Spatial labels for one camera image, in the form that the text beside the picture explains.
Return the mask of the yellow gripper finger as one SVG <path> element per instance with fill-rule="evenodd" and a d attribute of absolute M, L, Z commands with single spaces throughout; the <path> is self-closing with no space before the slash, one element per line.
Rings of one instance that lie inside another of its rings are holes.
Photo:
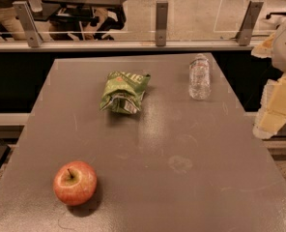
<path fill-rule="evenodd" d="M 275 36 L 275 33 L 272 33 L 261 43 L 256 45 L 251 50 L 251 55 L 257 58 L 271 58 L 274 36 Z"/>
<path fill-rule="evenodd" d="M 270 139 L 286 124 L 286 73 L 277 80 L 267 81 L 260 104 L 253 134 L 260 139 Z"/>

